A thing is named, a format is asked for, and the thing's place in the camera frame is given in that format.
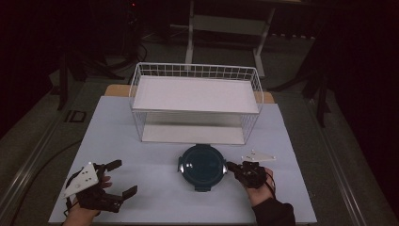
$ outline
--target dark floor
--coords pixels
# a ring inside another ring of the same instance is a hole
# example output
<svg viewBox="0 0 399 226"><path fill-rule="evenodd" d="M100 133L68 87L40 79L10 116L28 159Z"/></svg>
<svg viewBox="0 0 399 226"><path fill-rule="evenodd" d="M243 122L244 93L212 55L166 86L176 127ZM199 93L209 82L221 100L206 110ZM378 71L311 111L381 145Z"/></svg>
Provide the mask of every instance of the dark floor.
<svg viewBox="0 0 399 226"><path fill-rule="evenodd" d="M169 44L143 41L143 45L147 51L146 61L184 62L186 46L178 41ZM263 89L293 78L311 45L312 40L269 38L262 53L266 74L262 81ZM199 45L194 48L193 61L254 66L251 49L243 48ZM8 191L13 178L26 174L26 171L19 171L26 161L37 162L29 169L33 172L30 179L34 179L34 183L24 197L14 225L47 225L79 148L78 142L86 132L99 98L108 85L126 82L133 69L131 67L119 72L126 77L124 81L103 77L90 77L84 83L71 81L70 100L63 111L56 111L57 96L46 95L0 140L2 195L15 195ZM57 72L52 77L56 83ZM314 100L304 99L300 94L303 86L303 83L297 84L272 94L279 104L309 190L318 220L315 225L399 225L335 102L334 94L331 91L328 93L330 112L325 114L326 128L321 128L314 117ZM70 110L86 112L86 119L83 122L65 121ZM38 161L34 161L35 157L30 155L35 152L41 153L37 157ZM58 152L62 153L49 161L35 177L36 172ZM9 216L13 216L15 211L12 210L18 206L15 199L8 199L10 204L4 200L1 202L2 212L6 206L11 210Z"/></svg>

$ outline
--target sleeve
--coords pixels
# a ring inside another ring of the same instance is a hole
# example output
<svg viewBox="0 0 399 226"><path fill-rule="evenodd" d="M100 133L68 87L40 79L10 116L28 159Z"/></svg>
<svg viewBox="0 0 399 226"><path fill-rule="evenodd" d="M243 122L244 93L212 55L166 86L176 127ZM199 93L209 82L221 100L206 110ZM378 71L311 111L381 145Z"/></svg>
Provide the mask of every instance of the sleeve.
<svg viewBox="0 0 399 226"><path fill-rule="evenodd" d="M259 226L295 225L294 208L290 203L268 199L252 207Z"/></svg>

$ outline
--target white object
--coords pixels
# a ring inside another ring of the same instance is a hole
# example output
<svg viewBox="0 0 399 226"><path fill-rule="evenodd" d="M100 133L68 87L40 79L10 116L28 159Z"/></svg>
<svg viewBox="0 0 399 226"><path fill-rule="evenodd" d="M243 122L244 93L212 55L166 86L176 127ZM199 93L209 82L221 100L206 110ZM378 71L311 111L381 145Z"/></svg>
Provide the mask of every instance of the white object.
<svg viewBox="0 0 399 226"><path fill-rule="evenodd" d="M141 140L245 144L263 103L256 69L186 66L137 64L130 104Z"/></svg>
<svg viewBox="0 0 399 226"><path fill-rule="evenodd" d="M252 150L250 153L241 156L241 159L247 162L264 162L276 160L276 157L267 153L258 153Z"/></svg>
<svg viewBox="0 0 399 226"><path fill-rule="evenodd" d="M70 185L65 189L62 198L68 198L73 194L85 190L88 187L99 183L96 170L91 162L79 172L79 174L72 179Z"/></svg>
<svg viewBox="0 0 399 226"><path fill-rule="evenodd" d="M106 192L119 194L132 184L138 185L137 194L123 203L119 213L102 212L94 219L95 223L249 225L255 222L247 194L232 173L224 175L210 192L194 191L178 172L179 156L194 144L141 142L128 103L127 97L101 98L69 172L71 176L88 161L122 159L122 171L107 173L113 185ZM240 161L253 147L267 147L277 160L260 165L273 170L279 201L293 205L297 223L316 222L277 105L263 105L246 145L213 147L232 162ZM50 223L63 222L64 210L65 202L57 200Z"/></svg>

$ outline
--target black cable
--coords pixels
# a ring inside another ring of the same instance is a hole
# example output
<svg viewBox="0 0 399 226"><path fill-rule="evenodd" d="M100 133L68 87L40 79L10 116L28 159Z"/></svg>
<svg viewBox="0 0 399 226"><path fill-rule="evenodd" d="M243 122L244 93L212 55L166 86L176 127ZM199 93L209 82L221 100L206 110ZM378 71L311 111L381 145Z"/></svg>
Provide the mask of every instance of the black cable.
<svg viewBox="0 0 399 226"><path fill-rule="evenodd" d="M272 179L273 187L267 182L265 184L269 188L270 192L272 192L273 198L276 199L276 183L274 182L272 175L270 175L269 173L266 173L266 175Z"/></svg>
<svg viewBox="0 0 399 226"><path fill-rule="evenodd" d="M33 183L34 183L35 180L38 178L38 176L40 175L40 173L44 170L44 168L47 167L47 165L48 165L51 161L53 161L53 159L55 159L57 156L59 156L61 153L67 151L69 148L73 147L74 145L76 145L76 144L82 142L82 140L83 140L83 139L77 140L77 141L75 141L74 143L72 143L72 144L68 145L67 147L65 147L65 148L61 149L60 151L58 151L55 155L53 155L51 158L49 158L49 159L41 166L41 168L36 172L36 174L33 176L32 180L31 180L30 184L27 186L27 188L26 188L25 191L24 191L24 195L23 195L23 197L21 198L21 200L20 200L20 202L19 202L19 204L18 204L18 207L17 207L17 209L16 209L16 212L15 212L15 214L14 214L14 217L12 218L12 221L11 221L11 224L10 224L11 226L14 225L15 220L17 219L17 216L18 216L18 214L19 214L19 212L20 212L20 210L21 210L21 207L22 207L22 205L23 205L23 203L24 203L24 199L26 198L26 195L27 195L29 189L32 187Z"/></svg>
<svg viewBox="0 0 399 226"><path fill-rule="evenodd" d="M145 62L145 61L146 61L146 58L147 58L148 50L147 50L147 48L146 48L142 43L139 43L138 45L141 46L141 47L144 49L144 57L140 60L140 59L138 58L138 55L137 55L137 60L138 60L138 62Z"/></svg>
<svg viewBox="0 0 399 226"><path fill-rule="evenodd" d="M78 204L78 203L79 203L79 202L75 202L73 205L71 205L70 208L68 208L67 210L65 210L65 211L64 211L64 216L67 217L67 216L68 216L67 213L69 213L70 210L71 210L76 204Z"/></svg>

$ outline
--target white wire basket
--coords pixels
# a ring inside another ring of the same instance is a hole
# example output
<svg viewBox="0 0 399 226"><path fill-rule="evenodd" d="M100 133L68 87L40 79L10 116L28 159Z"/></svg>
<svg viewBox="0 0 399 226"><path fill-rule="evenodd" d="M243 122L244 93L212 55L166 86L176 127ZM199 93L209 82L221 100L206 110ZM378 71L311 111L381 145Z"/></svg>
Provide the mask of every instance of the white wire basket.
<svg viewBox="0 0 399 226"><path fill-rule="evenodd" d="M141 141L245 144L263 91L251 67L138 63L129 98Z"/></svg>

